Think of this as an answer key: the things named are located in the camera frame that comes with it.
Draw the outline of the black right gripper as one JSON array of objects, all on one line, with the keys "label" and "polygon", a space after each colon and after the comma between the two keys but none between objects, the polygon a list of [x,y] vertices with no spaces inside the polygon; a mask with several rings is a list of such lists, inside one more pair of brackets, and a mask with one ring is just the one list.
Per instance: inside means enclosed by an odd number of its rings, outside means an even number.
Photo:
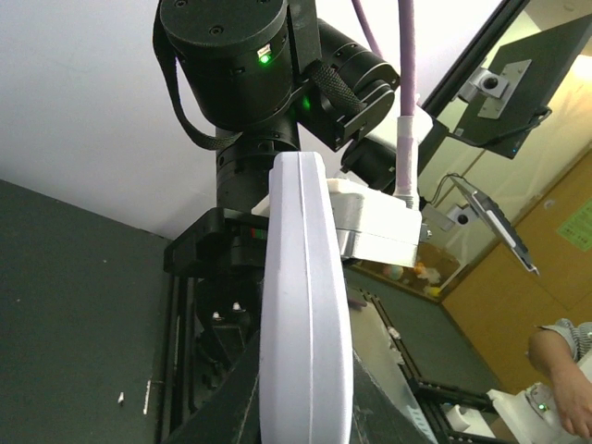
[{"label": "black right gripper", "polygon": [[221,388],[259,330],[268,220],[215,207],[165,250],[180,285],[176,384],[200,407]]}]

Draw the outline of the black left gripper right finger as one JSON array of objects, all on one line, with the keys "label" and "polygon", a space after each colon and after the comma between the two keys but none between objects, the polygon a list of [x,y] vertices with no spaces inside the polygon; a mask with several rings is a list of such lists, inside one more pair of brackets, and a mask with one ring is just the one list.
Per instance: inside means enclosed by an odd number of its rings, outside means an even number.
[{"label": "black left gripper right finger", "polygon": [[353,407],[351,444],[420,444],[430,443],[390,400],[353,352]]}]

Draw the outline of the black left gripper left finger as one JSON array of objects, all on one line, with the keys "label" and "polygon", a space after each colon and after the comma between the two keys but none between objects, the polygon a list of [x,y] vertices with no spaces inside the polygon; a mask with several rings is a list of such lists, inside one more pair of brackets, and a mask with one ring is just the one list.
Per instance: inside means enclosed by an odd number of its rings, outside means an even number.
[{"label": "black left gripper left finger", "polygon": [[260,443],[259,346],[255,334],[221,388],[166,443]]}]

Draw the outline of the lavender phone case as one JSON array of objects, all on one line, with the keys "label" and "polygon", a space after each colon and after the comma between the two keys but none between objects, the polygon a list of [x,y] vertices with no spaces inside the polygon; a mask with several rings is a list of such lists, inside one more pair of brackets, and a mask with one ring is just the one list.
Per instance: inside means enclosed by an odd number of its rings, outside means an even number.
[{"label": "lavender phone case", "polygon": [[269,178],[259,351],[264,443],[347,443],[352,332],[325,166],[279,154]]}]

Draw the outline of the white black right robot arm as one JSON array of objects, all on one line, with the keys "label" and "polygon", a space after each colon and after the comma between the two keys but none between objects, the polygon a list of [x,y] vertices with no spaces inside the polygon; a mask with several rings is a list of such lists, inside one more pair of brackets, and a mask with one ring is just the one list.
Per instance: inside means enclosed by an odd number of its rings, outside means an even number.
[{"label": "white black right robot arm", "polygon": [[196,411],[258,330],[267,224],[252,214],[306,129],[332,151],[393,106],[399,73],[312,1],[162,1],[153,49],[174,114],[216,156],[216,204],[165,250],[182,287],[175,390]]}]

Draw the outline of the person forearm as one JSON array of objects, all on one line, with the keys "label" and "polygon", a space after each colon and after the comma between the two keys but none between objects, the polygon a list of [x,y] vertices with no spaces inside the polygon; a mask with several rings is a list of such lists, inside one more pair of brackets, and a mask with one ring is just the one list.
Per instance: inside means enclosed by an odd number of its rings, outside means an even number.
[{"label": "person forearm", "polygon": [[591,382],[578,363],[591,351],[591,323],[567,318],[538,326],[528,341],[531,365],[550,382],[562,428],[591,438]]}]

